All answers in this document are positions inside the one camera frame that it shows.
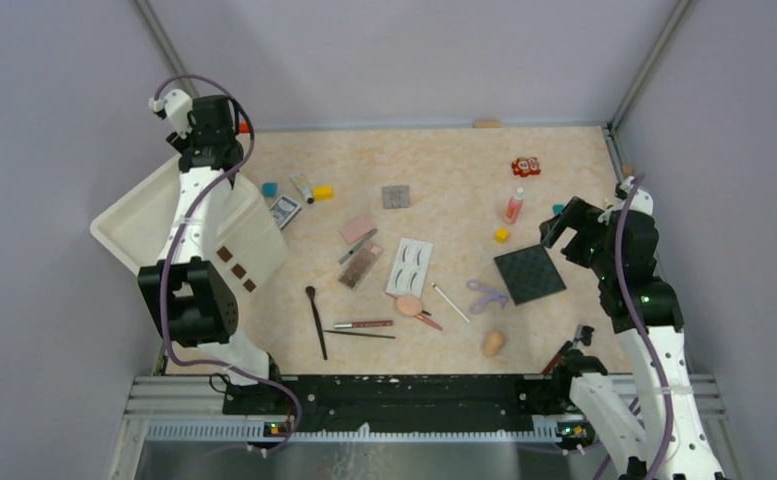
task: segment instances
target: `table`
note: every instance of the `table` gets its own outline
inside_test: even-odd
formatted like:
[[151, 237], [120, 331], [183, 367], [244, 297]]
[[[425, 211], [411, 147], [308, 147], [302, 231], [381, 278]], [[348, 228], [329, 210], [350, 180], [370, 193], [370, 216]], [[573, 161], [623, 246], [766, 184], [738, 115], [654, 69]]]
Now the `table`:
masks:
[[[513, 176], [510, 164], [519, 156], [538, 157], [541, 175]], [[600, 358], [610, 372], [631, 371], [600, 308], [596, 277], [559, 253], [570, 232], [549, 251], [567, 290], [518, 307], [510, 301], [503, 310], [493, 303], [481, 315], [467, 310], [481, 294], [465, 282], [475, 278], [505, 290], [493, 258], [538, 244], [538, 225], [552, 216], [554, 204], [578, 195], [601, 206], [613, 197], [615, 176], [600, 127], [259, 133], [255, 154], [242, 170], [256, 185], [277, 182], [280, 193], [301, 199], [288, 180], [298, 172], [312, 187], [331, 185], [335, 196], [303, 205], [283, 230], [290, 258], [239, 304], [240, 328], [274, 357], [283, 374], [538, 373], [578, 324], [595, 328], [586, 354]], [[409, 185], [411, 207], [384, 210], [385, 185]], [[502, 217], [517, 187], [526, 190], [523, 210], [500, 244], [494, 234], [505, 226]], [[385, 252], [352, 292], [337, 281], [338, 259], [349, 249], [338, 228], [360, 213], [376, 224], [373, 240]], [[443, 332], [400, 316], [384, 293], [401, 237], [434, 244], [422, 298]], [[428, 286], [433, 281], [470, 317], [470, 325]], [[372, 331], [397, 339], [326, 335], [329, 361], [324, 361], [307, 285], [317, 289], [325, 328], [387, 318], [395, 326]], [[492, 329], [506, 336], [506, 344], [488, 358], [481, 345]], [[178, 346], [177, 354], [201, 356]], [[213, 371], [172, 364], [167, 369]]]

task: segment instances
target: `pink bottle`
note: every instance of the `pink bottle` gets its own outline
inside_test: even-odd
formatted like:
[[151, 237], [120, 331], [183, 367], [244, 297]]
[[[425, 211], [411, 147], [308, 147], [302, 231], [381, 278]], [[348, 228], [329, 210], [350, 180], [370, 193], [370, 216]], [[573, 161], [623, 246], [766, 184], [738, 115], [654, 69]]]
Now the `pink bottle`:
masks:
[[509, 199], [509, 206], [506, 207], [506, 218], [504, 220], [507, 225], [514, 225], [518, 221], [521, 207], [523, 207], [523, 189], [519, 188], [512, 195], [512, 198]]

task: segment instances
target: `teal object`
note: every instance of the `teal object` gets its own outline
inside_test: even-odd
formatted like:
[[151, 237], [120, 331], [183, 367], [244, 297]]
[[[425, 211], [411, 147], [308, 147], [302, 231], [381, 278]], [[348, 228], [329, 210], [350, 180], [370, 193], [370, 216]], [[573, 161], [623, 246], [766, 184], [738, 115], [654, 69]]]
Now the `teal object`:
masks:
[[277, 185], [275, 183], [262, 183], [261, 184], [261, 194], [268, 198], [273, 198], [276, 196], [276, 189]]

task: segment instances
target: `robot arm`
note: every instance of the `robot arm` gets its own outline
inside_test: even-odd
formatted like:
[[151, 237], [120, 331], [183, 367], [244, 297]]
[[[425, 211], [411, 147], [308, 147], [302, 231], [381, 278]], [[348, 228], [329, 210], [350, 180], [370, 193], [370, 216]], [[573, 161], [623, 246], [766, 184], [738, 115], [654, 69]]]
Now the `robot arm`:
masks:
[[648, 337], [658, 352], [669, 386], [663, 389], [646, 345], [630, 317], [615, 272], [615, 230], [623, 199], [633, 178], [621, 183], [619, 201], [601, 210], [574, 197], [556, 217], [540, 226], [541, 243], [550, 248], [568, 227], [576, 235], [562, 250], [565, 257], [590, 268], [599, 279], [600, 304], [612, 319], [615, 334], [633, 365], [644, 427], [612, 390], [599, 360], [578, 352], [553, 371], [553, 384], [582, 410], [609, 452], [621, 479], [643, 479], [656, 457], [665, 426], [664, 393], [673, 405], [671, 443], [658, 470], [658, 480], [724, 479], [723, 470], [706, 440], [685, 367], [683, 320], [673, 288], [654, 274], [659, 235], [652, 218], [653, 200], [643, 189], [635, 192], [624, 226], [624, 275]]
[[[158, 261], [141, 267], [138, 285], [161, 334], [159, 293], [164, 260], [177, 229], [187, 221], [167, 285], [171, 338], [183, 347], [196, 347], [247, 373], [268, 378], [269, 355], [238, 329], [237, 299], [209, 260], [217, 247], [217, 232], [234, 179], [214, 187], [211, 184], [244, 155], [229, 105], [230, 99], [223, 95], [192, 99], [181, 90], [172, 90], [161, 100], [150, 100], [153, 112], [169, 119], [175, 130], [167, 142], [181, 154], [180, 193]], [[186, 219], [188, 208], [208, 188], [211, 190]], [[255, 383], [234, 372], [230, 379], [237, 385]]]

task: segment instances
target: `yellow cube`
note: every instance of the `yellow cube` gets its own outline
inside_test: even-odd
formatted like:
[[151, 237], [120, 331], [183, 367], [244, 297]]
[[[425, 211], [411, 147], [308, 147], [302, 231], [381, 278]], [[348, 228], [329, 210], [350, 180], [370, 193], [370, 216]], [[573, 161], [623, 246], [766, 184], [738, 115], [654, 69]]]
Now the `yellow cube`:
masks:
[[329, 185], [314, 187], [314, 190], [311, 191], [311, 194], [314, 196], [315, 200], [329, 200], [333, 196], [332, 187]]
[[500, 243], [505, 243], [506, 239], [509, 238], [509, 231], [505, 228], [497, 229], [497, 234], [494, 235], [494, 239], [497, 240]]

